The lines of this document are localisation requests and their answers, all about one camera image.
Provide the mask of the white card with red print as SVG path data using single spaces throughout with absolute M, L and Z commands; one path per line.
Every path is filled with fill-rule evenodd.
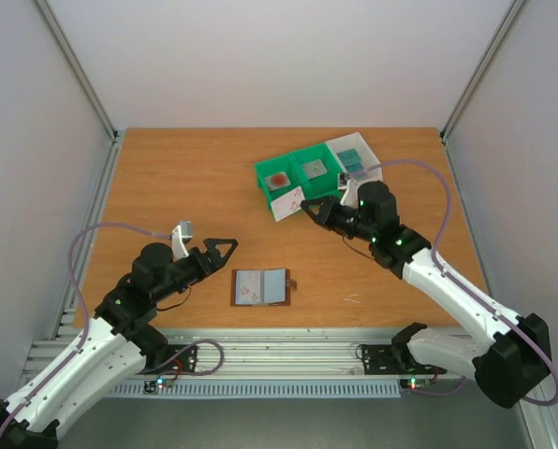
M 301 202 L 304 199 L 304 192 L 300 186 L 274 199 L 271 202 L 271 211 L 274 221 L 280 222 L 300 211 Z

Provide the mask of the brown leather card holder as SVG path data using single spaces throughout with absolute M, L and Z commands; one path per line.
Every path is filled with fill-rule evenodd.
M 287 268 L 232 271 L 231 307 L 287 307 L 298 283 Z

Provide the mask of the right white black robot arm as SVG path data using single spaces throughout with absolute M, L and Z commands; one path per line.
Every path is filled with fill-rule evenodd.
M 398 368 L 433 365 L 471 378 L 506 409 L 553 373 L 547 323 L 498 303 L 449 266 L 427 239 L 401 223 L 396 198 L 384 182 L 360 186 L 353 206 L 323 196 L 302 201 L 301 208 L 317 225 L 367 242 L 377 265 L 431 298 L 469 336 L 451 337 L 414 323 L 391 341 Z

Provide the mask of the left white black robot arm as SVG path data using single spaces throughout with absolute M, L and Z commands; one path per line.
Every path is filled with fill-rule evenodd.
M 0 448 L 55 448 L 114 386 L 168 364 L 168 341 L 150 324 L 157 304 L 223 268 L 238 246 L 235 239 L 203 243 L 181 258 L 165 243 L 141 250 L 79 335 L 31 382 L 0 399 Z

